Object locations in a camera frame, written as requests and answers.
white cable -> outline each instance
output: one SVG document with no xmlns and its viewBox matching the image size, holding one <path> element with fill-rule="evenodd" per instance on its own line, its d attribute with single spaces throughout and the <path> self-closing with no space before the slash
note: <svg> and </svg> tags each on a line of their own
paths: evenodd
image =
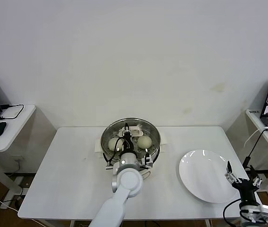
<svg viewBox="0 0 268 227">
<path fill-rule="evenodd" d="M 0 201 L 0 203 L 1 203 L 1 204 L 3 204 L 3 205 L 5 205 L 6 207 L 8 207 L 8 208 L 10 208 L 10 209 L 12 209 L 12 210 L 14 210 L 14 211 L 18 212 L 18 210 L 17 210 L 17 209 L 14 209 L 14 208 L 12 208 L 12 207 L 9 207 L 8 205 L 4 204 L 2 201 Z M 32 221 L 34 221 L 34 222 L 38 223 L 39 225 L 41 225 L 41 226 L 43 226 L 43 227 L 47 227 L 47 226 L 44 226 L 43 224 L 41 224 L 41 223 L 40 223 L 40 222 L 38 222 L 38 221 L 35 221 L 35 220 L 33 220 L 33 219 L 30 219 L 30 220 L 32 220 Z"/>
<path fill-rule="evenodd" d="M 249 136 L 249 138 L 245 141 L 243 148 L 245 147 L 246 143 L 251 139 L 251 137 L 252 137 L 257 131 L 260 131 L 261 129 L 256 130 L 251 136 Z"/>
</svg>

white wall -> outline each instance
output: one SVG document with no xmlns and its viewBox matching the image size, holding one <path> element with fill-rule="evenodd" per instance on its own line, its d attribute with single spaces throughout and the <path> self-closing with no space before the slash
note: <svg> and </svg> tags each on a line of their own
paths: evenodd
<svg viewBox="0 0 268 227">
<path fill-rule="evenodd" d="M 267 0 L 0 0 L 0 98 L 55 128 L 227 130 L 267 83 Z"/>
</svg>

